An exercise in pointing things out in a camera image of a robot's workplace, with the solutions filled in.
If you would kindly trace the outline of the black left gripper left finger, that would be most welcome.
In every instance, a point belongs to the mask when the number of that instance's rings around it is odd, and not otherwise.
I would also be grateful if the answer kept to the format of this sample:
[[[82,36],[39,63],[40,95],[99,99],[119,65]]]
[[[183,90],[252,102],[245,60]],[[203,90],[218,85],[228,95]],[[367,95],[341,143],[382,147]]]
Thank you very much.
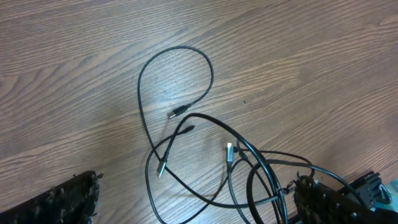
[[[93,170],[1,212],[1,224],[90,224],[96,216],[103,173]]]

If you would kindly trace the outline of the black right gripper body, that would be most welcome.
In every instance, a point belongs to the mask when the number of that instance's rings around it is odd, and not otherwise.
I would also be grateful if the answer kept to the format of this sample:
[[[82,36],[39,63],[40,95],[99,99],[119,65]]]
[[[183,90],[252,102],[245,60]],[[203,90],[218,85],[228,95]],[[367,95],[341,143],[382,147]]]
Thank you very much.
[[[375,208],[377,203],[382,205],[392,203],[392,197],[382,183],[378,172],[368,172],[350,183],[350,186],[362,198],[368,209]]]

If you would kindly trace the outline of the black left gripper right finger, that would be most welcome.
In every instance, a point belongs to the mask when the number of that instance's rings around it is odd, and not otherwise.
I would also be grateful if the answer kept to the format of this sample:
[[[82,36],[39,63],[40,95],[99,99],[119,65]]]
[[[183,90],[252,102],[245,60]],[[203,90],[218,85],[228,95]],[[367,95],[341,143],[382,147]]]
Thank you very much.
[[[319,181],[302,176],[294,181],[297,214],[288,223],[397,223],[397,212],[378,207],[368,209],[365,202],[343,187],[337,191]]]

